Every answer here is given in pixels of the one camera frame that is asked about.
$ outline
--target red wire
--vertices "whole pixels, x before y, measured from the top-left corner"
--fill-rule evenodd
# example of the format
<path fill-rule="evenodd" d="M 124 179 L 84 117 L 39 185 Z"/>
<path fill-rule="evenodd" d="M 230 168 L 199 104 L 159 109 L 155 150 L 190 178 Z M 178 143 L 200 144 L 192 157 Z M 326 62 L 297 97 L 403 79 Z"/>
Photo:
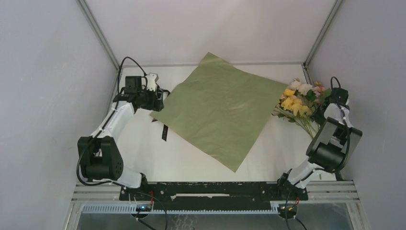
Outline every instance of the red wire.
<path fill-rule="evenodd" d="M 149 205 L 152 206 L 152 204 L 154 203 L 154 198 L 153 198 L 154 197 L 154 191 L 151 191 L 150 194 L 151 194 L 152 197 L 151 197 L 151 203 Z"/>

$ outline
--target white table surface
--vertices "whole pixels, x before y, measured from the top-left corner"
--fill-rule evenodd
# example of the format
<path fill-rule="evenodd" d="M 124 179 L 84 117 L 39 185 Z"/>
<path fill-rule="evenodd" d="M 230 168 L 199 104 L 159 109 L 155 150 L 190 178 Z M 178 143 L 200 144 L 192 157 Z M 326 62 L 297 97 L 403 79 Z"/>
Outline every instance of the white table surface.
<path fill-rule="evenodd" d="M 265 78 L 289 83 L 295 78 L 305 81 L 300 65 L 239 65 L 238 69 Z M 159 75 L 158 84 L 173 90 L 196 66 L 148 67 L 147 73 Z M 139 68 L 123 69 L 120 87 L 125 76 L 140 76 Z M 168 131 L 167 142 L 161 139 L 163 124 L 152 123 L 150 111 L 139 109 L 127 123 L 117 144 L 125 166 L 144 173 L 148 181 L 166 182 L 226 182 L 276 181 L 283 172 L 297 167 L 307 158 L 311 141 L 299 126 L 271 116 L 237 172 L 205 154 L 189 142 Z M 318 180 L 335 180 L 323 173 Z"/>

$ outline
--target white wall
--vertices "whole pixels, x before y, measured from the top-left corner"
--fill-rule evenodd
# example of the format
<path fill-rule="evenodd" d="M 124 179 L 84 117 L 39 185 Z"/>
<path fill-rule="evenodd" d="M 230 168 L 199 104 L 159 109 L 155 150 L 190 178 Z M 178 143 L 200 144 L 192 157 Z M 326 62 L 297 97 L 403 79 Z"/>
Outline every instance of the white wall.
<path fill-rule="evenodd" d="M 115 69 L 74 0 L 2 0 L 0 73 L 0 229 L 61 229 Z"/>
<path fill-rule="evenodd" d="M 304 62 L 334 0 L 88 0 L 118 59 Z"/>
<path fill-rule="evenodd" d="M 345 168 L 373 230 L 406 229 L 406 2 L 344 1 L 310 65 L 340 79 L 363 137 Z"/>

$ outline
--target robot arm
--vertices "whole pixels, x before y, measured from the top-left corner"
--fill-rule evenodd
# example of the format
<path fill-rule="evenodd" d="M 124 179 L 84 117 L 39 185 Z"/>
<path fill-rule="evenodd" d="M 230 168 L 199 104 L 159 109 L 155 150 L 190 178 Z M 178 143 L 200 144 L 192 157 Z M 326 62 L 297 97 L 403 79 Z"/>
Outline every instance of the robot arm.
<path fill-rule="evenodd" d="M 345 166 L 362 137 L 362 132 L 350 123 L 347 105 L 348 92 L 333 88 L 332 96 L 311 116 L 321 127 L 306 151 L 308 158 L 278 180 L 280 188 L 284 188 L 282 197 L 286 192 L 301 192 L 322 171 L 335 173 Z"/>
<path fill-rule="evenodd" d="M 163 109 L 163 89 L 156 84 L 157 80 L 158 75 L 154 73 L 144 77 L 127 76 L 125 87 L 122 88 L 124 93 L 113 99 L 112 109 L 101 125 L 89 137 L 79 139 L 79 165 L 84 177 L 113 181 L 130 188 L 141 185 L 142 174 L 124 165 L 115 140 L 138 108 Z"/>

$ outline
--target green paper sheet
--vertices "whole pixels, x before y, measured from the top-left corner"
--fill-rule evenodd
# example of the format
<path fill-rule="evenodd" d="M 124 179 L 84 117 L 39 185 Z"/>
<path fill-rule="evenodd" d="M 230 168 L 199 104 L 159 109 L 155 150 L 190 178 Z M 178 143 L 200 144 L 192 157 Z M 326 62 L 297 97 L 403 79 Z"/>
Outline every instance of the green paper sheet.
<path fill-rule="evenodd" d="M 208 53 L 151 116 L 236 172 L 286 86 Z"/>

